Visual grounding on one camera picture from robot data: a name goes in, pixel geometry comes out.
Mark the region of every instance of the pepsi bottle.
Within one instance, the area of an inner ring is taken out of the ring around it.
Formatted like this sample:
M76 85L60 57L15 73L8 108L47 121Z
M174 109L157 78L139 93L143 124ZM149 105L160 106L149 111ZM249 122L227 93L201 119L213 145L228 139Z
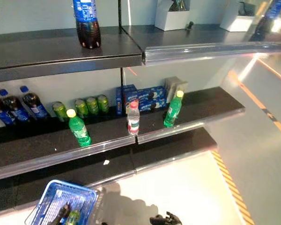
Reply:
M15 125L15 117L8 110L8 108L3 104L0 99L0 120L6 125L11 126Z
M20 87L20 90L24 93L23 102L31 109L38 119L45 119L49 116L49 113L46 111L37 94L30 92L26 86Z
M281 0L273 0L264 16L261 18L255 29L256 34L267 34L271 31L275 19L281 12Z
M101 34L95 0L73 0L73 7L78 39L82 47L100 47Z
M24 109L20 100L16 96L8 96L8 92L5 89L0 90L0 95L3 98L3 103L11 113L21 122L30 122L30 116L27 111Z

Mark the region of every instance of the shelf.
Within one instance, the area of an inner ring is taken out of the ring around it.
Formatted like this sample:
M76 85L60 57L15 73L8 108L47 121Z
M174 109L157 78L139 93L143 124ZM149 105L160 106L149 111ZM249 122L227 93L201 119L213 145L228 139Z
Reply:
M0 143L0 179L135 143L127 132L126 118L86 127L92 145L83 148L69 129Z
M146 65L175 60L203 60L250 53L281 53L281 34L264 37L248 32L228 32L218 24L197 24L191 30L162 31L154 25L124 26L144 52Z
M244 106L220 87L186 93L174 127L163 126L165 109L142 113L137 142L143 144L177 135L242 112ZM51 121L43 127L32 124L22 130L5 127L0 132L0 179L135 143L135 137L127 132L126 117L113 118L113 113L107 117L108 121L86 126L93 143L84 148L79 148L66 124L61 124L61 130Z
M158 166L198 151L216 147L204 128L160 139L144 145L130 145L114 151L65 162L0 180L0 211L21 207L40 199L53 179L94 187L113 178L136 175L140 166Z
M166 110L141 116L138 144L196 129L244 111L245 107L220 87L186 93L173 127L163 126Z
M141 50L119 27L101 27L102 44L82 48L76 29L0 35L0 82L141 65Z

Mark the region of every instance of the green soda bottle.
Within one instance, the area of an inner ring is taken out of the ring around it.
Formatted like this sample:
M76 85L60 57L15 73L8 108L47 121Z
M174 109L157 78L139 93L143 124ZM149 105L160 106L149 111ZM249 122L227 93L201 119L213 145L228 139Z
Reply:
M89 146L92 140L88 134L88 131L86 130L83 120L76 116L74 109L67 110L67 116L70 118L69 127L74 136L77 138L80 146Z
M163 122L163 124L167 128L172 127L174 125L175 119L177 118L182 106L183 95L184 95L183 91L181 90L177 91L177 96L174 97L170 102L167 116L165 117Z

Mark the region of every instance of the blue shopping basket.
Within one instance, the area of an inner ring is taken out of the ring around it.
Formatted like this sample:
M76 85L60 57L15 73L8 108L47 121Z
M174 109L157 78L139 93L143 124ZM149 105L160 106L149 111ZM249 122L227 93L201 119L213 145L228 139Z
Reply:
M96 200L97 194L94 190L60 180L51 180L36 206L33 219L28 224L47 225L55 219L59 210L69 203L71 211L80 212L78 225L86 225Z

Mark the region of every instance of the plastic bottle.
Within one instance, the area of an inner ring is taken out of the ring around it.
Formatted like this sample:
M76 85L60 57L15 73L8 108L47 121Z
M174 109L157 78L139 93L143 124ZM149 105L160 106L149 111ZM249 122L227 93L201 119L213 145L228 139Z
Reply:
M19 121L30 122L30 116L16 96L9 96L5 89L0 90L0 95L4 97L3 103Z
M174 125L175 119L177 118L177 116L180 112L181 106L182 106L183 95L184 95L183 91L181 91L181 90L177 91L177 96L174 97L170 102L170 106L169 106L167 115L163 122L163 124L167 128L172 127Z
M32 110L38 119L45 119L49 116L49 113L46 111L41 100L35 93L29 92L29 89L26 86L20 87L20 90L22 93L25 93L23 102Z
M3 104L1 99L0 99L0 120L2 120L2 122L7 126L16 124L15 117L8 110L8 108Z
M138 109L138 102L133 101L130 103L127 120L128 120L128 132L131 135L137 135L140 127L140 111Z
M83 120L76 116L74 109L67 110L67 116L70 118L69 127L77 138L79 145L81 147L90 145L92 140L86 130Z
M73 7L78 39L82 47L100 47L101 34L95 0L73 0Z
M255 29L256 34L269 33L274 25L274 21L281 12L281 0L273 0L268 10L261 18Z

